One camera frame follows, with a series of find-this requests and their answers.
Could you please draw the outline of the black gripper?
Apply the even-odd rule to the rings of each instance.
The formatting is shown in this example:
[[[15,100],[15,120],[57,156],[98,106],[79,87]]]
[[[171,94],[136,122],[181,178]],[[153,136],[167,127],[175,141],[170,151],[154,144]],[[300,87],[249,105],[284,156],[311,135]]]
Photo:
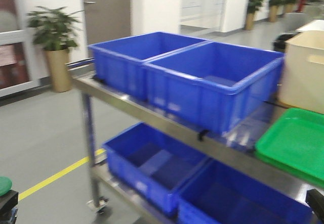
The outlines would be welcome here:
[[[9,190],[1,196],[1,223],[16,223],[19,193]]]

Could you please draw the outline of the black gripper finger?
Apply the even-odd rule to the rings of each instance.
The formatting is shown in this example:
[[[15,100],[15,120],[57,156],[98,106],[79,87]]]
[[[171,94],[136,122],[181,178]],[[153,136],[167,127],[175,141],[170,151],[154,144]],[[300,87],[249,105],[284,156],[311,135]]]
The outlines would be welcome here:
[[[315,213],[318,219],[323,219],[323,194],[317,189],[306,192],[306,203]]]

